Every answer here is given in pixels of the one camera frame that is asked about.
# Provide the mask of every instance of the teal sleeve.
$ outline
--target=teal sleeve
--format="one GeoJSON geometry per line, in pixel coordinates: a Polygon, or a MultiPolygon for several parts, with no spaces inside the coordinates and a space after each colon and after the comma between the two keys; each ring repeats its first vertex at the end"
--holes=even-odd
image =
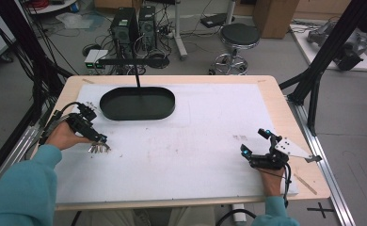
{"type": "Polygon", "coordinates": [[[56,202],[54,168],[61,151],[42,145],[32,160],[14,164],[0,179],[0,225],[52,226],[56,202]]]}
{"type": "Polygon", "coordinates": [[[297,220],[287,217],[284,200],[279,196],[265,199],[265,215],[257,216],[251,226],[299,226],[297,220]]]}

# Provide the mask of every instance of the stool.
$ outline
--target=stool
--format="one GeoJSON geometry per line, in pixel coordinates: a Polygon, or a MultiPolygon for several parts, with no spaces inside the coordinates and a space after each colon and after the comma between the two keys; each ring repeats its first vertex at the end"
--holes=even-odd
{"type": "Polygon", "coordinates": [[[214,61],[215,68],[224,74],[246,74],[247,61],[237,53],[239,50],[251,49],[259,43],[257,28],[245,24],[228,24],[222,27],[220,38],[232,52],[217,57],[214,61]]]}

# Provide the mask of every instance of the floor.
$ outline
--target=floor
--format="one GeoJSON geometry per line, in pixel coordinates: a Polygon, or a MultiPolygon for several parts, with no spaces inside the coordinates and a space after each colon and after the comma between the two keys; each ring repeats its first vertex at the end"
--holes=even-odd
{"type": "MultiPolygon", "coordinates": [[[[90,29],[64,29],[55,15],[41,18],[51,31],[51,41],[78,74],[87,74],[82,49],[95,41],[100,43],[110,26],[102,16],[86,15],[95,21],[90,29]]],[[[215,32],[198,24],[198,20],[199,15],[182,18],[182,31],[196,27],[202,33],[215,32]]],[[[237,22],[252,24],[248,17],[237,17],[237,22]]],[[[171,40],[170,64],[162,70],[149,68],[146,74],[207,74],[214,58],[225,52],[218,35],[184,36],[183,42],[188,52],[187,60],[180,61],[171,40]]],[[[279,83],[308,67],[293,35],[289,33],[282,40],[262,39],[256,48],[240,55],[249,62],[247,75],[269,74],[279,83]]],[[[71,71],[60,55],[56,57],[61,67],[71,71]]],[[[294,88],[287,88],[283,93],[289,94],[294,88]]],[[[31,105],[31,89],[32,83],[16,60],[13,63],[0,61],[0,148],[31,105]]],[[[316,133],[355,224],[367,225],[367,73],[325,71],[321,80],[316,133]]],[[[245,207],[256,215],[263,213],[262,203],[246,203],[245,207]]],[[[288,214],[301,225],[340,225],[336,214],[331,212],[332,208],[330,200],[296,201],[290,202],[288,214]]],[[[216,206],[216,218],[221,218],[229,210],[228,205],[216,206]]],[[[150,213],[153,225],[166,225],[168,210],[152,209],[150,213]]],[[[75,212],[57,212],[55,225],[70,225],[74,215],[75,212]]],[[[234,224],[228,219],[223,225],[234,224]]]]}

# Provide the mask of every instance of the person's arm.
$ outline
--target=person's arm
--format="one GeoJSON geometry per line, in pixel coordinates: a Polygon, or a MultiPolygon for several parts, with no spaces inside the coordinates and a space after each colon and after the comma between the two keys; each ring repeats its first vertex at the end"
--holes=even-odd
{"type": "Polygon", "coordinates": [[[31,160],[10,167],[0,179],[0,225],[53,224],[56,201],[54,168],[61,160],[60,150],[79,142],[66,122],[62,122],[40,146],[31,160]]]}
{"type": "Polygon", "coordinates": [[[287,216],[284,199],[280,195],[280,182],[284,169],[259,169],[263,180],[265,215],[257,216],[252,226],[299,226],[297,220],[287,216]]]}

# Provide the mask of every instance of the desk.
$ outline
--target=desk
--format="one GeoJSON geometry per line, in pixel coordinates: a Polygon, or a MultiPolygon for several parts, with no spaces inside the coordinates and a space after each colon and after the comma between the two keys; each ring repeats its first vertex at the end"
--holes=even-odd
{"type": "MultiPolygon", "coordinates": [[[[66,104],[77,99],[81,87],[85,84],[133,84],[133,76],[74,76],[69,78],[63,89],[55,109],[61,109],[66,104]]],[[[286,104],[279,86],[272,76],[188,76],[188,75],[144,75],[141,76],[143,86],[152,84],[256,84],[263,96],[265,106],[275,126],[276,133],[285,135],[307,152],[306,140],[297,126],[295,118],[286,104]]],[[[308,164],[304,159],[292,157],[290,160],[293,178],[297,179],[299,194],[289,197],[290,200],[325,199],[329,197],[329,189],[320,170],[315,163],[308,164]]],[[[76,209],[105,209],[105,208],[137,208],[137,207],[162,207],[162,206],[187,206],[201,204],[261,202],[263,197],[231,197],[210,198],[199,200],[170,200],[157,202],[96,202],[63,204],[57,210],[76,209]]]]}

